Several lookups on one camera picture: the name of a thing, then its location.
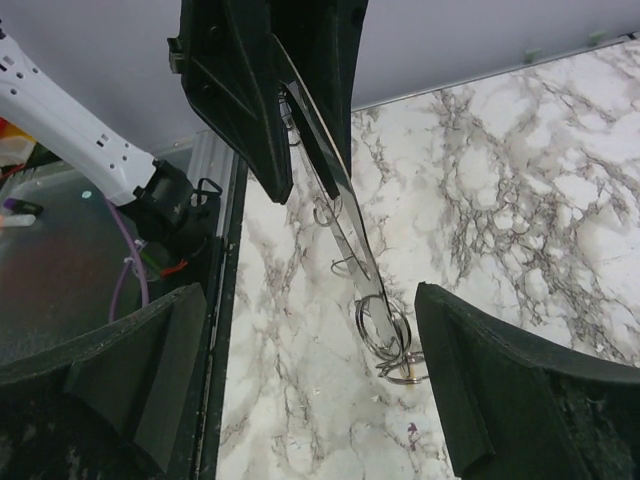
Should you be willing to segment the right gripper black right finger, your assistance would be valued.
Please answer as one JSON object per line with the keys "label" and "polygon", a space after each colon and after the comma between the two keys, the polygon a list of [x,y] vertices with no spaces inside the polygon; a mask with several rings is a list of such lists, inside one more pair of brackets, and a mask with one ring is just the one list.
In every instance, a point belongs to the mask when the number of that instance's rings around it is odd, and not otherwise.
{"label": "right gripper black right finger", "polygon": [[460,479],[636,479],[639,370],[419,284],[428,377]]}

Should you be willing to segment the large metal key ring band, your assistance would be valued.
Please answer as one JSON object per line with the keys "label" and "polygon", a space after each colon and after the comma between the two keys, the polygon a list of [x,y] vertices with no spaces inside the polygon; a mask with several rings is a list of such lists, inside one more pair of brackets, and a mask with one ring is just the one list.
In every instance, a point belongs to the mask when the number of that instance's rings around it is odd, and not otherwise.
{"label": "large metal key ring band", "polygon": [[340,151],[286,49],[276,36],[271,43],[283,87],[281,112],[290,151],[300,158],[308,175],[314,219],[329,229],[340,251],[331,269],[355,284],[359,294],[354,307],[356,329],[377,358],[378,375],[386,379],[392,368],[414,366],[423,358],[410,352],[408,318],[388,299]]}

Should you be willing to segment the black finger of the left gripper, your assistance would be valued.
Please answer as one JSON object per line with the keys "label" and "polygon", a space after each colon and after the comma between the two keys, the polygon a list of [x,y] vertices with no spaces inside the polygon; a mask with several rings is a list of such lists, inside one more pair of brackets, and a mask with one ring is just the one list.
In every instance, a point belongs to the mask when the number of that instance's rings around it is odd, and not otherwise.
{"label": "black finger of the left gripper", "polygon": [[192,110],[246,161],[268,197],[285,203],[293,180],[268,3],[183,1],[168,48]]}
{"label": "black finger of the left gripper", "polygon": [[366,1],[271,1],[272,32],[351,170],[351,106]]}

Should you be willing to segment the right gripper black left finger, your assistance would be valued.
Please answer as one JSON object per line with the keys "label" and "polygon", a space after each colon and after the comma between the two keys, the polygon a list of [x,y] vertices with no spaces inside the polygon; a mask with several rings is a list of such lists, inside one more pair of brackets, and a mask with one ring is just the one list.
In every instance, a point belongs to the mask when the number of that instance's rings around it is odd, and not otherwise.
{"label": "right gripper black left finger", "polygon": [[4,479],[165,479],[196,365],[197,284],[1,367]]}

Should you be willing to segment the yellow key tag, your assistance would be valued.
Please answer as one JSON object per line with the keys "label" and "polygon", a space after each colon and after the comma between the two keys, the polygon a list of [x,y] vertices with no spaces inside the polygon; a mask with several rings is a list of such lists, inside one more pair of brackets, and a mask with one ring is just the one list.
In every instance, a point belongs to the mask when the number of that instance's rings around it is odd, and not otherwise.
{"label": "yellow key tag", "polygon": [[386,374],[386,379],[394,385],[411,386],[420,384],[424,376],[416,374],[412,365],[400,365],[392,368]]}

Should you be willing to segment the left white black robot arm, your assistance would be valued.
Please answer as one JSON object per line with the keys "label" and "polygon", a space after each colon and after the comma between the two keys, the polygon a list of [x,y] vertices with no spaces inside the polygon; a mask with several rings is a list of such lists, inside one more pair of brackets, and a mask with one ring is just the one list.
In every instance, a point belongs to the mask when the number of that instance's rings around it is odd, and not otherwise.
{"label": "left white black robot arm", "polygon": [[[195,114],[269,198],[293,187],[288,107],[331,197],[349,182],[350,115],[363,1],[185,1],[169,61]],[[208,232],[186,174],[120,136],[1,37],[1,115],[90,180],[143,239],[187,259]]]}

